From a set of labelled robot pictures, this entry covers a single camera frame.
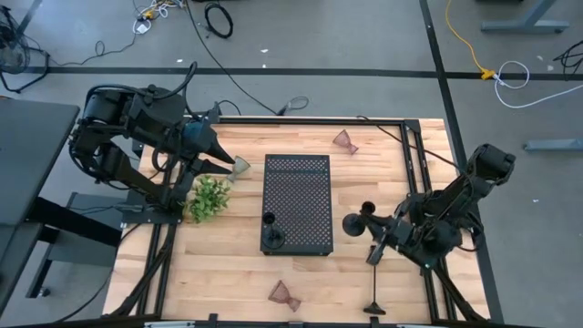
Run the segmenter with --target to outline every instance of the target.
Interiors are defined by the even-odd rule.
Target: green plant
[[[195,185],[195,197],[188,202],[189,212],[195,222],[209,221],[212,217],[227,208],[230,190],[225,180],[217,180],[210,176],[202,176]]]

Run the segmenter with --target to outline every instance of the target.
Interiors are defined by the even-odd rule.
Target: yellow cable
[[[491,69],[485,69],[485,68],[483,68],[480,65],[480,63],[477,62],[476,53],[474,52],[474,48],[472,47],[472,45],[470,45],[469,42],[465,41],[465,39],[463,39],[459,34],[457,34],[457,32],[455,31],[455,29],[449,23],[449,6],[451,4],[452,4],[452,0],[448,0],[447,1],[447,6],[445,7],[445,22],[447,23],[447,27],[449,27],[449,30],[452,31],[452,33],[454,34],[454,36],[456,36],[458,39],[460,39],[460,41],[462,41],[463,43],[465,43],[465,45],[470,48],[470,51],[472,52],[472,58],[474,59],[474,63],[476,63],[476,66],[478,68],[480,68],[480,70],[482,71],[482,79],[483,80],[487,80],[489,78],[492,78],[496,72],[493,71],[493,70],[491,70]]]

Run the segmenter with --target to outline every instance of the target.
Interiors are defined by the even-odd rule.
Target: workbench
[[[419,149],[452,158],[442,119],[375,122]],[[404,147],[356,118],[221,118],[214,129],[222,147],[232,157],[247,160],[251,168],[232,184],[227,210],[211,222],[188,223],[185,218],[179,225],[162,318],[206,321],[210,313],[217,313],[220,321],[368,323],[363,307],[373,298],[373,267],[365,258],[372,238],[368,232],[356,238],[346,235],[343,217],[358,212],[366,200],[376,204],[377,215],[392,214],[407,193],[447,186],[456,176],[455,168],[429,154],[425,159],[423,151]],[[354,155],[332,144],[343,129],[359,147]],[[139,164],[146,176],[155,173],[151,154],[152,149],[145,148]],[[328,257],[265,256],[260,252],[266,154],[330,156],[333,253]],[[161,183],[161,176],[154,181]],[[152,225],[143,225],[119,247],[103,313],[115,310],[142,275],[151,233]],[[466,235],[465,246],[471,248],[470,243]],[[446,264],[461,293],[478,313],[489,317],[476,254],[456,249],[446,257]],[[387,311],[379,317],[381,323],[430,322],[427,289],[419,267],[387,248],[377,272],[377,302]],[[278,280],[284,281],[291,296],[302,301],[298,312],[267,300]],[[439,316],[445,318],[441,284],[435,277],[433,282]],[[154,307],[151,291],[158,284],[155,277],[147,313]]]

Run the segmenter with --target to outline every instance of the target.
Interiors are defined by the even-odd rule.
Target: gray table leg
[[[536,150],[583,150],[583,139],[548,139],[548,140],[529,140],[525,144],[526,151]]]
[[[508,33],[560,33],[569,27],[567,21],[540,20],[545,12],[556,0],[538,0],[530,10],[520,19],[508,21],[483,22],[484,32]]]

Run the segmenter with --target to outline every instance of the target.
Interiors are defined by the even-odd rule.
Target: black metal frame
[[[411,147],[409,145],[409,134],[412,133],[415,141],[417,157],[419,158],[419,165],[421,167],[421,179],[423,181],[424,190],[431,189],[431,180],[429,177],[429,169],[427,167],[427,161],[425,158],[424,153],[424,145],[423,139],[421,137],[421,126],[419,124],[418,119],[383,119],[383,118],[373,118],[370,120],[364,120],[359,118],[281,118],[281,117],[221,117],[219,124],[253,124],[253,125],[269,125],[269,124],[277,124],[277,125],[339,125],[339,126],[389,126],[389,127],[398,127],[400,130],[400,135],[402,139],[402,147],[404,152],[404,164],[407,172],[407,180],[409,184],[409,191],[411,193],[417,192],[417,185],[414,173],[414,163],[413,157],[411,152]],[[169,236],[174,239],[176,234],[176,225],[171,225],[169,232]],[[159,231],[157,232],[156,226],[154,231],[152,231],[152,242],[150,243],[150,249],[148,250],[148,257],[150,254],[154,254],[157,249],[157,245],[154,242],[159,236]],[[439,268],[442,269],[445,273],[447,273],[447,266],[445,261],[439,262]],[[165,297],[166,285],[168,284],[168,274],[170,266],[170,259],[165,261],[161,266],[161,272],[165,272],[166,274],[160,275],[159,281],[159,289],[156,296],[156,310],[154,314],[161,317],[162,315],[162,306]],[[427,304],[428,304],[428,311],[430,313],[430,318],[433,323],[438,322],[441,320],[439,317],[439,312],[437,308],[437,300],[435,297],[435,286],[433,275],[430,271],[426,269],[422,269],[422,274],[424,276],[424,286],[425,292],[427,295]],[[455,305],[453,303],[452,298],[450,295],[446,293],[444,290],[445,295],[445,308],[447,313],[447,319],[450,321],[456,320],[455,315]],[[148,291],[145,291],[142,295],[142,299],[146,300],[148,298]],[[202,322],[197,321],[197,325],[205,325],[209,324],[209,322]],[[241,326],[241,325],[252,325],[252,326],[269,326],[273,327],[274,325],[278,324],[275,322],[220,322],[221,326],[233,324],[234,326]],[[369,327],[370,323],[309,323],[310,326],[341,326],[341,327]],[[379,327],[394,327],[393,324],[379,324]]]

